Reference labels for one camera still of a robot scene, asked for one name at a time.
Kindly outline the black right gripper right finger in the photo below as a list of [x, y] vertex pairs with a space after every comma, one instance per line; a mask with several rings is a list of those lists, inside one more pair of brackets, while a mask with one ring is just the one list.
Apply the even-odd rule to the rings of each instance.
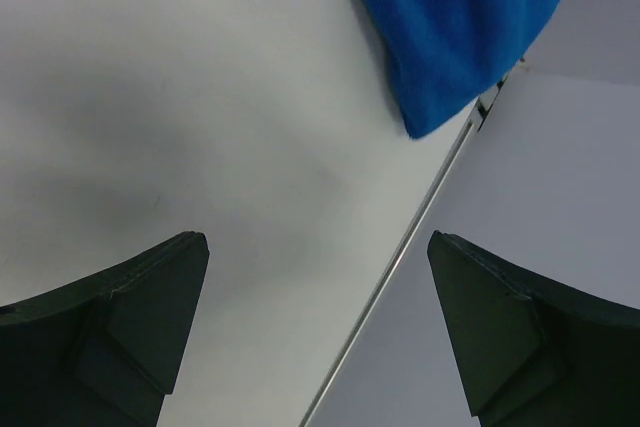
[[471, 415], [483, 426], [636, 426], [639, 312], [448, 233], [427, 256]]

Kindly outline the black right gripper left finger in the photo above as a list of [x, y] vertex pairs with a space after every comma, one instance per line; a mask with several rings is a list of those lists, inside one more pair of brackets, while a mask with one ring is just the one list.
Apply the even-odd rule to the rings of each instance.
[[4, 426], [154, 426], [204, 284], [204, 234], [1, 309]]

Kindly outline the blue microfibre towel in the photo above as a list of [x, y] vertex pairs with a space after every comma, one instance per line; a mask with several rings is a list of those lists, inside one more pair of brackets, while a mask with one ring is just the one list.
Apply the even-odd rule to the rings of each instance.
[[407, 134], [421, 139], [496, 84], [560, 0], [362, 0]]

